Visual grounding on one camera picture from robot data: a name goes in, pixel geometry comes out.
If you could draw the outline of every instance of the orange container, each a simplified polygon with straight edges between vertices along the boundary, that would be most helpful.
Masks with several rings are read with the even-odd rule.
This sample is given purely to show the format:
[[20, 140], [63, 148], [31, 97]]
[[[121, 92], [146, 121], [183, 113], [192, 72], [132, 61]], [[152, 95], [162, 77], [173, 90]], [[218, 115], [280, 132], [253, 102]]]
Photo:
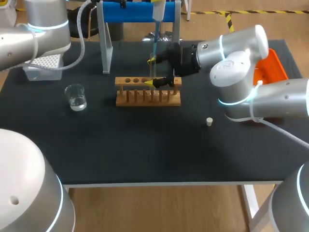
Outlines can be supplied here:
[[270, 48], [268, 57], [260, 60], [255, 67], [253, 84], [257, 85], [259, 80], [265, 85], [288, 79], [276, 52]]

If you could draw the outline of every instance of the robotic arm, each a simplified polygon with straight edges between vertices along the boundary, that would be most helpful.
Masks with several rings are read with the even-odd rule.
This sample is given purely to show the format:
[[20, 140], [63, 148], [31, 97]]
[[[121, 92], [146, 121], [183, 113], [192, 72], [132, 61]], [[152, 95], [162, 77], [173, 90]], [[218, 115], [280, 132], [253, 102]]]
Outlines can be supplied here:
[[70, 48], [64, 0], [25, 0], [28, 25], [0, 28], [0, 71]]
[[[254, 117], [308, 116], [308, 79], [293, 79], [255, 88], [254, 69], [268, 56], [268, 41], [262, 26], [221, 35], [212, 41], [181, 47], [170, 45], [156, 62], [168, 60], [175, 74], [186, 76], [210, 71], [226, 116], [234, 121]], [[153, 80], [155, 87], [164, 85]]]

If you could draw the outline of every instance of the yellow and black floor tape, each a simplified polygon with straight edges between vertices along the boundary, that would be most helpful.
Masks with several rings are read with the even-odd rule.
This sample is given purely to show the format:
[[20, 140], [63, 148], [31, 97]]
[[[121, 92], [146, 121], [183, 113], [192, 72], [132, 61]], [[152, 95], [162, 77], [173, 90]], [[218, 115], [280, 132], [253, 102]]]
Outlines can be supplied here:
[[213, 14], [309, 14], [309, 11], [194, 11], [192, 15], [213, 15]]
[[225, 13], [225, 18], [226, 18], [226, 22], [227, 22], [229, 31], [234, 32], [234, 26], [232, 24], [231, 14]]

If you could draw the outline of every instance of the table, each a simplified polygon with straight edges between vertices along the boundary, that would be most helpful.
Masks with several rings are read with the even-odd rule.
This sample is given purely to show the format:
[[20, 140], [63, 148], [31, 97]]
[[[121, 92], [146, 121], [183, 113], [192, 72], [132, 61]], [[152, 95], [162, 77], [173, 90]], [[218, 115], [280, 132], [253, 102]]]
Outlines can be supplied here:
[[[183, 78], [181, 107], [115, 107], [114, 77], [147, 76], [152, 44], [113, 46], [110, 75], [101, 74], [99, 44], [87, 42], [83, 61], [64, 71], [61, 81], [29, 82], [22, 69], [15, 69], [0, 93], [0, 128], [36, 143], [63, 184], [278, 183], [308, 159], [305, 148], [271, 128], [228, 120], [208, 74]], [[288, 76], [300, 78], [285, 42], [270, 41], [270, 47]], [[79, 52], [79, 44], [72, 43], [65, 64]], [[158, 67], [158, 75], [168, 70], [167, 65]], [[64, 95], [73, 83], [85, 87], [88, 107], [79, 113], [70, 109]], [[211, 127], [206, 126], [207, 117], [214, 119]], [[304, 140], [308, 137], [305, 119], [286, 118], [280, 126]]]

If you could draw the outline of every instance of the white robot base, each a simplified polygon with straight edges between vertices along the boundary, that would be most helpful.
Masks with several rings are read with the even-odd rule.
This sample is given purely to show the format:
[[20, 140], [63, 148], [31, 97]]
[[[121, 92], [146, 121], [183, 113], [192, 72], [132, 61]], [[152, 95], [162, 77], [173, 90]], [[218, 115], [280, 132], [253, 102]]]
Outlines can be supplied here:
[[40, 149], [0, 129], [0, 231], [72, 232], [73, 203]]

